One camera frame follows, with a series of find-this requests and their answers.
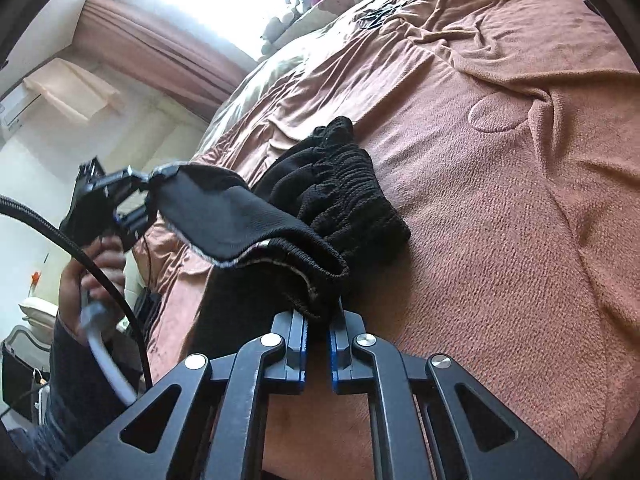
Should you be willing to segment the person's left forearm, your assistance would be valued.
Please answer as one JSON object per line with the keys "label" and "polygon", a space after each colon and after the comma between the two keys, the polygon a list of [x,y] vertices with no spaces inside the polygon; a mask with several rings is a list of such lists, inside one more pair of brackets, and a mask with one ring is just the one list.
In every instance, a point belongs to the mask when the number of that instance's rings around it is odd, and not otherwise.
{"label": "person's left forearm", "polygon": [[50,354],[44,423],[10,436],[39,479],[53,479],[84,446],[126,410],[90,349],[58,321]]}

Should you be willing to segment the person's left hand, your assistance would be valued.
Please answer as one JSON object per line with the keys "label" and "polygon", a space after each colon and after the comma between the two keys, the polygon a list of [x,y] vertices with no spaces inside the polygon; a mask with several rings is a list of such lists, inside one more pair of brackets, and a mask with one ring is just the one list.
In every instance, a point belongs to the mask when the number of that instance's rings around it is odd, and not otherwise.
{"label": "person's left hand", "polygon": [[[120,238],[117,236],[96,238],[84,248],[84,251],[116,289],[123,292],[126,284],[124,272],[126,257]],[[67,263],[60,278],[58,318],[75,339],[85,346],[87,337],[80,324],[81,298],[84,292],[91,300],[102,302],[110,312],[110,325],[103,332],[104,338],[109,340],[114,334],[117,323],[124,316],[122,309],[98,280],[80,262],[72,259]]]}

